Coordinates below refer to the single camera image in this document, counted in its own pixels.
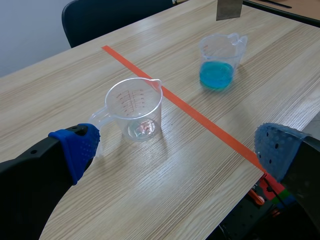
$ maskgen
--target orange tape line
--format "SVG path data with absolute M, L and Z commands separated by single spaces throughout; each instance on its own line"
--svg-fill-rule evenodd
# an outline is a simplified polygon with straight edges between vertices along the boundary
M 111 47 L 103 46 L 102 49 L 105 50 L 112 57 L 114 57 L 116 60 L 118 60 L 125 67 L 127 67 L 130 71 L 132 71 L 138 77 L 153 79 L 148 74 L 146 74 L 144 71 L 142 71 L 140 68 L 135 66 L 132 62 L 128 61 L 123 56 L 121 56 L 119 53 L 117 53 L 115 50 L 113 50 Z M 187 104 L 181 98 L 174 95 L 171 91 L 169 91 L 164 86 L 162 86 L 162 91 L 163 91 L 163 96 L 165 96 L 168 100 L 170 100 L 178 108 L 182 109 L 186 114 L 188 114 L 190 117 L 195 119 L 198 123 L 200 123 L 206 129 L 208 129 L 214 135 L 216 135 L 219 139 L 221 139 L 223 142 L 225 142 L 227 145 L 229 145 L 233 150 L 235 150 L 237 153 L 239 153 L 241 156 L 243 156 L 245 159 L 247 159 L 250 163 L 255 165 L 258 169 L 260 169 L 264 173 L 266 172 L 266 170 L 264 170 L 264 168 L 259 163 L 257 156 L 253 151 L 251 151 L 249 148 L 247 148 L 241 142 L 236 140 L 229 133 L 222 130 L 220 127 L 218 127 L 216 124 L 214 124 L 208 118 L 206 118 L 200 112 L 195 110 L 192 106 Z

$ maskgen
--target white wall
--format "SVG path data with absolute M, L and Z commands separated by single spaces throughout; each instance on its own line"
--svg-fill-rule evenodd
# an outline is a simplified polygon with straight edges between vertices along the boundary
M 0 77 L 70 48 L 61 13 L 71 0 L 0 0 Z

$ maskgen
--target clear plastic cup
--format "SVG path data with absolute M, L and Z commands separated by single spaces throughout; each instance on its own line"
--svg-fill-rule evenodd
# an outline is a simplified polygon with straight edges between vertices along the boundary
M 246 51 L 248 37 L 238 33 L 213 34 L 200 41 L 200 81 L 207 87 L 224 89 L 234 77 Z
M 161 130 L 162 82 L 135 77 L 114 85 L 106 94 L 104 107 L 95 112 L 89 123 L 99 130 L 116 121 L 123 135 L 144 142 Z

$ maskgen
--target textured blue rubber pad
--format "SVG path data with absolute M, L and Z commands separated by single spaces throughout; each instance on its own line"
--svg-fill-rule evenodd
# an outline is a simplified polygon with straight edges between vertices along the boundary
M 264 123 L 255 131 L 256 156 L 277 182 L 285 177 L 306 136 L 309 134 L 276 123 Z
M 96 155 L 100 141 L 99 130 L 94 125 L 90 123 L 78 124 L 78 126 L 81 125 L 88 127 L 84 136 L 66 129 L 49 133 L 49 137 L 60 140 L 73 185 L 77 184 L 85 172 L 87 163 Z

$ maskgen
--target chair backrest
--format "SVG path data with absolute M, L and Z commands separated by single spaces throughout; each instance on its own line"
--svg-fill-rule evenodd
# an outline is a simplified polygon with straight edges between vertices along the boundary
M 74 48 L 172 6 L 172 0 L 74 0 L 62 11 L 62 25 Z

